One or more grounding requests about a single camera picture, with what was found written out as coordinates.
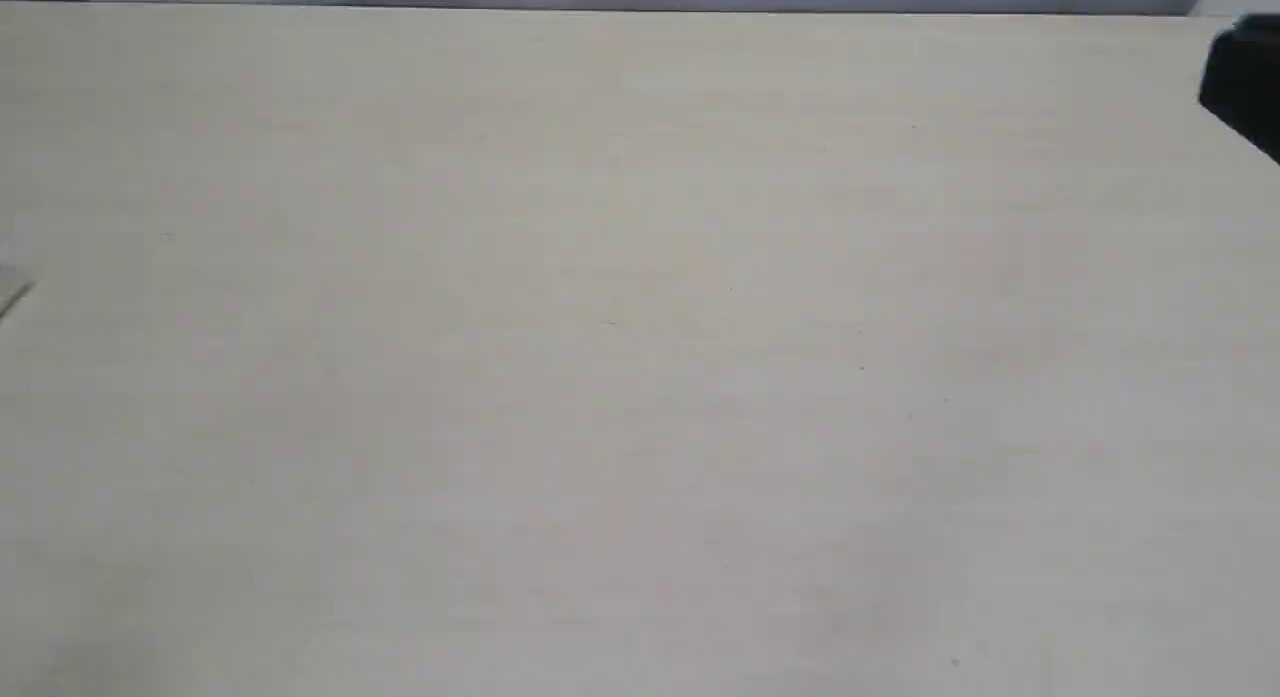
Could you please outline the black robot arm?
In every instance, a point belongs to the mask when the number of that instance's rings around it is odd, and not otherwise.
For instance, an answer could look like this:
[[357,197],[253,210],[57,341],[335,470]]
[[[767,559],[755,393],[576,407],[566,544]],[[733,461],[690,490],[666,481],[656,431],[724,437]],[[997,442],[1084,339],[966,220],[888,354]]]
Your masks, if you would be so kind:
[[1279,14],[1251,13],[1215,36],[1199,104],[1279,161]]

